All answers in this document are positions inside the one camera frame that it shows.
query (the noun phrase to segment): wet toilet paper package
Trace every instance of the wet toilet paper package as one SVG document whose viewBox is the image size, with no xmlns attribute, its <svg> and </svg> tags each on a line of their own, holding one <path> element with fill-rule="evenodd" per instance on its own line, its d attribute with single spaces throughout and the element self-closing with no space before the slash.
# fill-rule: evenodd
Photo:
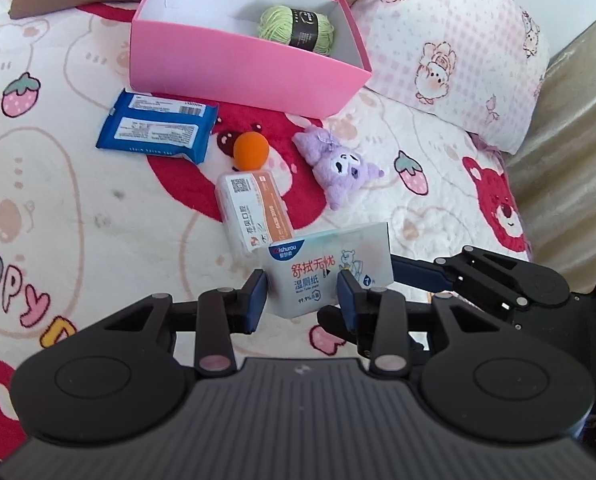
<svg viewBox="0 0 596 480">
<path fill-rule="evenodd" d="M 364 288 L 393 283 L 386 222 L 293 238 L 255 252 L 269 279 L 265 310 L 286 319 L 337 304 L 342 269 Z"/>
</svg>

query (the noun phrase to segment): curtain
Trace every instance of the curtain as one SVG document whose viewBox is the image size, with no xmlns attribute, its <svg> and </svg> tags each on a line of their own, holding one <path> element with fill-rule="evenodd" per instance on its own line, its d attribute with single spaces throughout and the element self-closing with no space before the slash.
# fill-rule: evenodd
<svg viewBox="0 0 596 480">
<path fill-rule="evenodd" d="M 591 290 L 596 284 L 596 22 L 553 59 L 529 133 L 507 168 L 534 261 L 561 273 L 572 290 Z"/>
</svg>

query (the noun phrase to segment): pink box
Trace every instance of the pink box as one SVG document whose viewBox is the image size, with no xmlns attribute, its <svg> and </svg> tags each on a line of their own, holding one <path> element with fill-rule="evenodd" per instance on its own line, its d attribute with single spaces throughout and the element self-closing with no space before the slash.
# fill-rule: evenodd
<svg viewBox="0 0 596 480">
<path fill-rule="evenodd" d="M 259 39 L 260 16 L 278 4 L 326 15 L 331 56 Z M 325 118 L 370 76 L 345 0 L 142 0 L 132 21 L 129 78 L 138 92 Z"/>
</svg>

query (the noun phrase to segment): barcode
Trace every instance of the barcode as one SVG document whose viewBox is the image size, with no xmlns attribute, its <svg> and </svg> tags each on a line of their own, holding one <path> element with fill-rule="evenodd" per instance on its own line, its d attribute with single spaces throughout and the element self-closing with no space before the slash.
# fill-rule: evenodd
<svg viewBox="0 0 596 480">
<path fill-rule="evenodd" d="M 245 178 L 234 178 L 231 181 L 231 185 L 233 186 L 233 191 L 235 193 L 244 193 L 247 191 L 251 191 L 249 187 L 249 182 Z"/>
<path fill-rule="evenodd" d="M 201 115 L 203 108 L 200 106 L 180 106 L 179 113 L 185 115 Z"/>
</svg>

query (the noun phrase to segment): stuffed animal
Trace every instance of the stuffed animal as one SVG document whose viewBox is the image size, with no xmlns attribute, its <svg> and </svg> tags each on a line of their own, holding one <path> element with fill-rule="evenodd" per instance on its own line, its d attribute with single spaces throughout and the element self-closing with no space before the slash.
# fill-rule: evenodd
<svg viewBox="0 0 596 480">
<path fill-rule="evenodd" d="M 304 132 L 293 136 L 293 143 L 313 167 L 313 175 L 333 211 L 340 209 L 350 192 L 384 176 L 378 166 L 365 162 L 360 155 L 342 146 L 324 128 L 308 126 Z"/>
</svg>

